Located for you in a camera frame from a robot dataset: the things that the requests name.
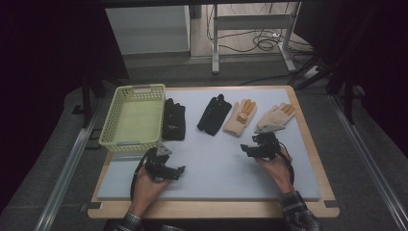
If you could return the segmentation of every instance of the dark background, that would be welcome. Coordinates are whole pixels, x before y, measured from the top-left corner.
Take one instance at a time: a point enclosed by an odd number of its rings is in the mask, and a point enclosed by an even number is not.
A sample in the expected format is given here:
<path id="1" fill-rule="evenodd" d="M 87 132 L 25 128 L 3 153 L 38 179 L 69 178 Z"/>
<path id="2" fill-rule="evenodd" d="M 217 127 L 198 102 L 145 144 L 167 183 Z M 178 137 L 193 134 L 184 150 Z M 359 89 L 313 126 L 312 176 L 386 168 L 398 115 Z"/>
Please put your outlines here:
<path id="1" fill-rule="evenodd" d="M 363 13 L 374 4 L 378 10 L 350 57 L 349 73 L 365 92 L 365 109 L 408 156 L 408 97 L 404 93 L 408 89 L 408 1 L 302 2 L 293 31 L 331 65 L 351 43 Z"/>
<path id="2" fill-rule="evenodd" d="M 3 210 L 58 123 L 64 97 L 84 77 L 127 72 L 102 7 L 12 1 L 0 8 Z"/>

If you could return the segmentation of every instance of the black glove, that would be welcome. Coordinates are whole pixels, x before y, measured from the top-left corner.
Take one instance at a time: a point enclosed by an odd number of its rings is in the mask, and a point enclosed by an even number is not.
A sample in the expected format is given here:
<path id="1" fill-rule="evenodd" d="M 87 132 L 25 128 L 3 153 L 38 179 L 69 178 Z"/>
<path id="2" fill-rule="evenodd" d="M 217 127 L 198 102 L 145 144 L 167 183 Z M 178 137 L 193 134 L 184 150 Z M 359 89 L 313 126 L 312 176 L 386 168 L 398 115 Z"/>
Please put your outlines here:
<path id="1" fill-rule="evenodd" d="M 174 104 L 169 98 L 165 103 L 163 114 L 162 138 L 168 141 L 182 141 L 186 136 L 186 107 Z"/>
<path id="2" fill-rule="evenodd" d="M 198 122 L 197 128 L 214 136 L 221 128 L 231 108 L 232 105 L 224 100 L 224 95 L 220 94 L 217 98 L 213 97 Z"/>

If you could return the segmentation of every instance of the sleeve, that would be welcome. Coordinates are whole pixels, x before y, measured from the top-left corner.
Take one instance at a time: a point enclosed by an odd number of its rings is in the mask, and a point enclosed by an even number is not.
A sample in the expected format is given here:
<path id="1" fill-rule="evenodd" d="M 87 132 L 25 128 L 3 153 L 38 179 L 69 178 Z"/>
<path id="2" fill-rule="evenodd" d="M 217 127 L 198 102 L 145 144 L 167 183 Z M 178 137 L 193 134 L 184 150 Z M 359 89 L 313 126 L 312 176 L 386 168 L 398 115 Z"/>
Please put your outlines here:
<path id="1" fill-rule="evenodd" d="M 307 208 L 298 191 L 280 196 L 285 222 L 292 231 L 320 231 L 323 230 L 320 221 Z"/>
<path id="2" fill-rule="evenodd" d="M 141 227 L 141 218 L 127 213 L 115 231 L 138 231 Z"/>

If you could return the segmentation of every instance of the strap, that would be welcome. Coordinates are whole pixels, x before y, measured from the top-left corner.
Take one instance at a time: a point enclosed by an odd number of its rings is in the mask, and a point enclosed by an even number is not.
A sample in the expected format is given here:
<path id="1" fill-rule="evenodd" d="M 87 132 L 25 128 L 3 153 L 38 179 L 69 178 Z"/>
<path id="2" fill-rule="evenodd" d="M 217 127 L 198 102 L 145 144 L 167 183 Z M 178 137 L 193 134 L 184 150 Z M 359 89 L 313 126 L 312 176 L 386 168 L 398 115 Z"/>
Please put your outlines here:
<path id="1" fill-rule="evenodd" d="M 133 192 L 135 191 L 136 181 L 138 180 L 138 174 L 141 167 L 144 164 L 144 160 L 149 155 L 150 152 L 157 152 L 157 148 L 150 148 L 146 153 L 144 153 L 143 157 L 141 158 L 138 166 L 136 167 L 135 173 L 133 174 L 132 184 L 130 186 L 130 200 L 133 201 Z"/>
<path id="2" fill-rule="evenodd" d="M 288 157 L 286 157 L 286 155 L 283 154 L 281 151 L 278 151 L 277 153 L 285 161 L 286 167 L 288 167 L 289 173 L 291 174 L 291 183 L 293 185 L 293 182 L 294 182 L 294 170 L 293 170 L 293 167 L 292 167 L 291 160 L 289 160 Z"/>

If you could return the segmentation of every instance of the hand-mounted device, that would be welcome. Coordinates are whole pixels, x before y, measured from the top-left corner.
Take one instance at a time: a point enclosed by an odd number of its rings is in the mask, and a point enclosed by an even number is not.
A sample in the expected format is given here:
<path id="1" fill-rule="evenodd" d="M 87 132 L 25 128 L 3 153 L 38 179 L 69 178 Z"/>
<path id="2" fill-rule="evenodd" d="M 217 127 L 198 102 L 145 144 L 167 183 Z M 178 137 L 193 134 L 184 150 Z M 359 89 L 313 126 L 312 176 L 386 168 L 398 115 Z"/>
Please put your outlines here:
<path id="1" fill-rule="evenodd" d="M 281 145 L 286 149 L 286 146 L 281 143 L 273 132 L 262 133 L 252 137 L 252 140 L 258 143 L 258 146 L 248 146 L 241 144 L 242 151 L 246 152 L 248 157 L 253 158 L 269 158 L 273 160 L 277 155 L 282 157 L 291 174 L 291 183 L 294 181 L 294 172 L 291 160 L 281 151 Z"/>
<path id="2" fill-rule="evenodd" d="M 178 167 L 178 168 L 166 167 L 166 162 L 169 156 L 168 155 L 158 156 L 157 153 L 158 153 L 158 148 L 152 147 L 149 150 L 147 150 L 147 152 L 141 158 L 138 164 L 138 167 L 135 170 L 133 180 L 132 180 L 132 185 L 130 187 L 131 200 L 133 200 L 133 192 L 135 190 L 136 181 L 138 180 L 138 173 L 141 167 L 143 166 L 143 164 L 147 172 L 153 178 L 153 180 L 155 178 L 163 178 L 167 180 L 178 180 L 180 178 L 180 175 L 184 172 L 184 169 L 186 168 L 185 166 Z"/>

